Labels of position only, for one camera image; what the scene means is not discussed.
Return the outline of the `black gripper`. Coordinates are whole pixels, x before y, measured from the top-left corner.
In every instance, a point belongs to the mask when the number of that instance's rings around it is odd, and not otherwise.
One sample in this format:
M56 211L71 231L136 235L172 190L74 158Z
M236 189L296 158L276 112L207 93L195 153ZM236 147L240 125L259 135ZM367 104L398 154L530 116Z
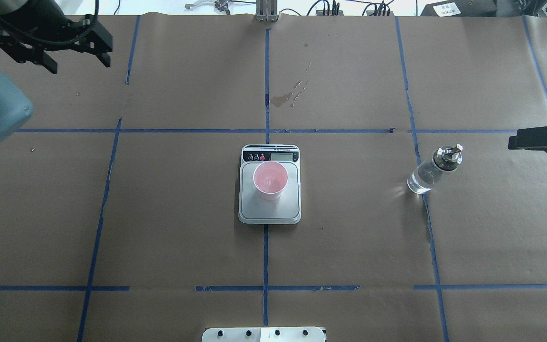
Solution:
M77 20L63 14L0 15L0 48L16 62L36 62L55 75L58 63L48 52L88 53L111 67L113 37L94 14Z

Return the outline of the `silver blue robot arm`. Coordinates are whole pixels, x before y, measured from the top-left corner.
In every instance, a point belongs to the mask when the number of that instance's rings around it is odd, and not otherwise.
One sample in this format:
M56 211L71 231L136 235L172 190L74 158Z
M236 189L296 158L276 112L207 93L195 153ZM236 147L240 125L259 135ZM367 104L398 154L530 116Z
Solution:
M52 74L58 63L50 52L71 50L97 57L110 67L113 37L94 12L73 21L54 0L0 0L0 50L19 64L31 63ZM33 104L6 74L0 72L0 143L33 115Z

